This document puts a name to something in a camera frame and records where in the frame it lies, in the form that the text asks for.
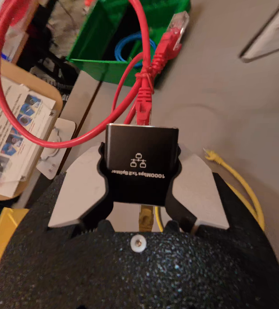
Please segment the green plastic bin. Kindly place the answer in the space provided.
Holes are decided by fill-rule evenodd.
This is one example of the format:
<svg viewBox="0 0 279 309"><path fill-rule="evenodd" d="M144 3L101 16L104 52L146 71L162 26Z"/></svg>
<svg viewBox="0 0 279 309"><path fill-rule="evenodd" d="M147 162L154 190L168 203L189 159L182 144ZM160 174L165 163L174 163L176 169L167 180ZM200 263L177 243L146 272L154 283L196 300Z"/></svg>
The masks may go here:
<svg viewBox="0 0 279 309"><path fill-rule="evenodd" d="M188 0L141 0L152 44L159 44L176 13L190 13ZM141 40L126 43L122 61L115 57L115 47L124 38L140 33L137 14L129 1L96 1L69 53L67 60L97 81L118 84L129 62L142 52Z"/></svg>

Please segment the wooden clipboard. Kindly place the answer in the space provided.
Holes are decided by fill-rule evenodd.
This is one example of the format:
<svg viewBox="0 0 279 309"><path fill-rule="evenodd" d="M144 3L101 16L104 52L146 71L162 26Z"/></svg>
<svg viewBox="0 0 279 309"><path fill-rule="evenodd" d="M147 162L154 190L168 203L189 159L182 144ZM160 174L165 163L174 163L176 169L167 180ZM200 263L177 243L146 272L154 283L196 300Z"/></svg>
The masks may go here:
<svg viewBox="0 0 279 309"><path fill-rule="evenodd" d="M62 102L60 93L53 86L49 85L43 80L26 72L25 70L17 67L16 65L9 63L7 61L4 61L4 60L2 60L2 63L1 63L1 73L2 73L2 78L4 77L19 85L24 85L28 87L30 90L37 92L38 94L41 94L55 101L54 111L56 112L56 114L53 117L53 120L49 125L48 131L45 137L42 138L44 140L47 140L52 129L54 128L56 119L58 118L58 115L60 111L62 110L63 102ZM12 197L6 197L3 195L0 195L0 201L10 200L14 197L19 196L24 191L24 189L27 187L32 171L36 167L36 164L40 156L41 156L41 147L39 146L37 156L33 162L32 169L30 170L28 176L26 177L26 180L19 182L19 185Z"/></svg>

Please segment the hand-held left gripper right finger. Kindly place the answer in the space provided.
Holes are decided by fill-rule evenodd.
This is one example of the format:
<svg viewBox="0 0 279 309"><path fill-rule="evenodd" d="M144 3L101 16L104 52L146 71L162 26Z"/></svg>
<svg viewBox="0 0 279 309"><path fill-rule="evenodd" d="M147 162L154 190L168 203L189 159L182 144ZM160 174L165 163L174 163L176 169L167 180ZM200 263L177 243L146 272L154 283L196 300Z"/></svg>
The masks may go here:
<svg viewBox="0 0 279 309"><path fill-rule="evenodd" d="M186 233L201 225L227 230L229 223L212 170L190 150L181 150L169 183L166 212Z"/></svg>

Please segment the black ethernet splitter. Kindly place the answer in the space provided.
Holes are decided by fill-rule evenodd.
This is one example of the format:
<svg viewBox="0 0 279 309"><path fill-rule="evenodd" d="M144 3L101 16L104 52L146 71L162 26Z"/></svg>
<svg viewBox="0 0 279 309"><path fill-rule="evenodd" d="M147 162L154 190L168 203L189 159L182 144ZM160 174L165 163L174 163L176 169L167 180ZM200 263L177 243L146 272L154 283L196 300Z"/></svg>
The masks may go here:
<svg viewBox="0 0 279 309"><path fill-rule="evenodd" d="M104 161L115 202L165 206L178 170L178 128L109 124Z"/></svg>

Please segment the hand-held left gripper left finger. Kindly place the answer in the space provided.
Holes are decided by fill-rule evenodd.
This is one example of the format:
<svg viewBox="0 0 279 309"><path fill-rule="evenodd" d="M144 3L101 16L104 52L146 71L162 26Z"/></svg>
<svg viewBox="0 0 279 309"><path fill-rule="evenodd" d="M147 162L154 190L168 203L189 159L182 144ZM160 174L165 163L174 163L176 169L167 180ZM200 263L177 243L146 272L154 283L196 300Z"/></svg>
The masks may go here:
<svg viewBox="0 0 279 309"><path fill-rule="evenodd" d="M91 147L68 168L49 228L78 225L90 231L97 228L113 210L113 197L106 176L105 144Z"/></svg>

